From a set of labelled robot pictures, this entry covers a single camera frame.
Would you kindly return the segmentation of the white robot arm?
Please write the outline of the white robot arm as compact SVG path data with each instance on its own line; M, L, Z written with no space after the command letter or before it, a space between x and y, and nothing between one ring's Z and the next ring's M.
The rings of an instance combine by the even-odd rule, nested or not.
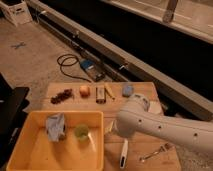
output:
M132 94L117 113L113 131L124 138L140 132L213 155L213 123L153 114L149 107L143 94Z

